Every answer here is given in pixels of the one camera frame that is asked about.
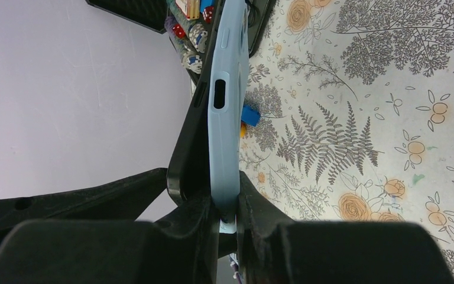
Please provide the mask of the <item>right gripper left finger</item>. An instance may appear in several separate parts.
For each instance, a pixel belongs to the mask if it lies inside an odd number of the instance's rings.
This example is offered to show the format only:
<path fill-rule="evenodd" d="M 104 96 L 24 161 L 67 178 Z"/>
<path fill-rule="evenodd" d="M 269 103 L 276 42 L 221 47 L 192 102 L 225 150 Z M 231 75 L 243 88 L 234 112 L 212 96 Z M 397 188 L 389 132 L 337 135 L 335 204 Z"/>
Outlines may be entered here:
<path fill-rule="evenodd" d="M 0 283 L 215 283 L 218 221 L 200 194 L 155 222 L 157 168 L 105 185 L 0 199 Z"/>

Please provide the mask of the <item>black phone from blue case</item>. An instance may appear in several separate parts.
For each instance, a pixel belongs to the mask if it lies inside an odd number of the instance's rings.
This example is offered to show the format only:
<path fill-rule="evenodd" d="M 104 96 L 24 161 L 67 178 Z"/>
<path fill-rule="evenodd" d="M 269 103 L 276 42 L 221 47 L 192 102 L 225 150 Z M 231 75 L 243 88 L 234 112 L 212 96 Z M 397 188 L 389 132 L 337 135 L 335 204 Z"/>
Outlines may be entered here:
<path fill-rule="evenodd" d="M 196 88 L 167 171 L 167 192 L 176 205 L 198 191 L 209 190 L 207 108 L 212 57 L 224 4 L 224 1 L 214 2 L 210 24 L 200 21 L 208 32 L 206 51 L 200 54 L 202 71 L 200 74 L 188 72 Z"/>

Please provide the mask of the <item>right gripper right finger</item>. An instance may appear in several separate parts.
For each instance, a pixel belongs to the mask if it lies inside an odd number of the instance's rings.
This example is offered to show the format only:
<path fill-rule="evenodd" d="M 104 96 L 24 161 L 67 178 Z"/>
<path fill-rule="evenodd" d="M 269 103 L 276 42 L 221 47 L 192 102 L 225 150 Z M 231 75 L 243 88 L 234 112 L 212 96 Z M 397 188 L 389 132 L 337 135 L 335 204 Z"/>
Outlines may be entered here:
<path fill-rule="evenodd" d="M 454 283 L 440 248 L 409 222 L 295 221 L 245 173 L 238 260 L 246 283 Z"/>

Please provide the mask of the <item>light blue phone case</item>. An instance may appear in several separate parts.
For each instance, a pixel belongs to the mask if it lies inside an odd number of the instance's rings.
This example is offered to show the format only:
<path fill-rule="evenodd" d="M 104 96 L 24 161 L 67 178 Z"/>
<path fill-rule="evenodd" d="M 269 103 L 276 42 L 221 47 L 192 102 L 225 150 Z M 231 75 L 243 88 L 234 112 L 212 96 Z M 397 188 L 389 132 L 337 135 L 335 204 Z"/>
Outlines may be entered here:
<path fill-rule="evenodd" d="M 220 233 L 236 233 L 240 193 L 239 140 L 248 79 L 248 7 L 225 1 L 210 72 L 207 130 L 210 192 L 220 213 Z"/>

